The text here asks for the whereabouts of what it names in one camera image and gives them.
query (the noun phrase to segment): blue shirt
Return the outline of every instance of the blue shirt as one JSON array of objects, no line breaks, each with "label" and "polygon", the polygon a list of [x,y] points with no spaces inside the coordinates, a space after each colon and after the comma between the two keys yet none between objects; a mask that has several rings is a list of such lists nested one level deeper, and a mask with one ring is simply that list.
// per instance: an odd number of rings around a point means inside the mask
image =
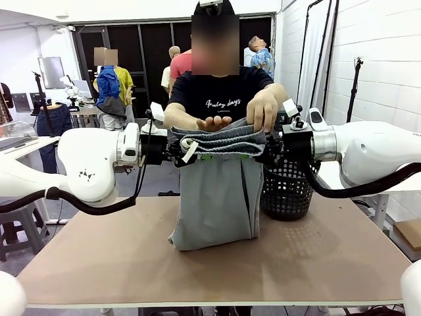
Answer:
[{"label": "blue shirt", "polygon": [[97,78],[97,84],[99,88],[97,105],[104,103],[104,100],[107,97],[115,97],[118,99],[118,95],[120,94],[120,82],[114,71],[114,66],[103,66],[101,68],[101,72]]},{"label": "blue shirt", "polygon": [[261,49],[253,56],[250,66],[262,68],[272,79],[274,79],[275,60],[267,48]]}]

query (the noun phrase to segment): black door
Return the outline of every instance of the black door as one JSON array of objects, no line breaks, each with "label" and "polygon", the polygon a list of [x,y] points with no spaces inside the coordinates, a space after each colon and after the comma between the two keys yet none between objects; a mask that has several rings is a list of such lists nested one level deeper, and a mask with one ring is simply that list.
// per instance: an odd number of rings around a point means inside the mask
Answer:
[{"label": "black door", "polygon": [[93,64],[93,48],[110,48],[107,28],[105,26],[77,27],[73,36],[76,42],[82,78],[89,83],[92,96],[97,98],[98,94],[92,86],[95,80],[93,74],[97,70],[97,67]]},{"label": "black door", "polygon": [[249,46],[249,41],[253,36],[264,39],[269,49],[269,46],[272,45],[271,29],[272,18],[244,18],[239,21],[239,61],[241,65],[244,65],[244,49]]},{"label": "black door", "polygon": [[140,29],[149,99],[165,107],[166,92],[161,86],[161,80],[164,68],[171,63],[168,54],[172,46],[171,26],[169,23],[143,24]]},{"label": "black door", "polygon": [[107,26],[107,30],[111,49],[118,50],[118,65],[127,69],[133,80],[135,118],[145,117],[149,108],[149,98],[139,28],[137,25]]},{"label": "black door", "polygon": [[191,49],[191,22],[173,23],[174,45],[178,46],[182,53]]}]

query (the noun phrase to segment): red shirt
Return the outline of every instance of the red shirt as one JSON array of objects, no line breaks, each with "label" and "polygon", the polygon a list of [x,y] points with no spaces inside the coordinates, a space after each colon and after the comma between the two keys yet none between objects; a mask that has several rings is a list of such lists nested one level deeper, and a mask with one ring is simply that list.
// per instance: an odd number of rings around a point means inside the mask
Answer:
[{"label": "red shirt", "polygon": [[186,71],[191,71],[191,51],[186,51],[176,57],[171,62],[170,77],[177,79]]}]

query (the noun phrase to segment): jeans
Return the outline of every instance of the jeans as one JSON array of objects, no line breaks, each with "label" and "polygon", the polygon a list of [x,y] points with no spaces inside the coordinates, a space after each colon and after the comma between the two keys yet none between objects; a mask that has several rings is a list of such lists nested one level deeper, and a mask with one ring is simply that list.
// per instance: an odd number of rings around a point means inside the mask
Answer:
[{"label": "jeans", "polygon": [[[62,136],[64,132],[72,128],[72,121],[70,119],[70,111],[66,105],[61,105],[56,109],[49,109],[51,126],[54,136]],[[37,120],[38,136],[50,136],[47,118],[44,110],[41,109]],[[42,165],[45,173],[57,173],[57,162],[55,160],[55,147],[48,145],[39,150],[41,155]]]}]

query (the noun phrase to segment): gray fabric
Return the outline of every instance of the gray fabric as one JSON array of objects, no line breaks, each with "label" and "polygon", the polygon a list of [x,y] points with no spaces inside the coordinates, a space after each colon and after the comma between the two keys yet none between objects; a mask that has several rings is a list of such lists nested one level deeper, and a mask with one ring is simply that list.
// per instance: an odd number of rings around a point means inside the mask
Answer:
[{"label": "gray fabric", "polygon": [[207,154],[206,159],[180,171],[180,210],[169,237],[178,250],[196,250],[259,235],[263,169],[245,155],[262,153],[265,137],[262,132],[253,133],[253,127],[246,124],[245,120],[237,121],[215,133],[173,128],[181,140],[199,143],[196,154]]},{"label": "gray fabric", "polygon": [[126,123],[134,123],[133,105],[126,105]]},{"label": "gray fabric", "polygon": [[103,103],[97,105],[102,112],[114,117],[120,117],[126,120],[126,108],[120,99],[115,97],[106,97]]}]

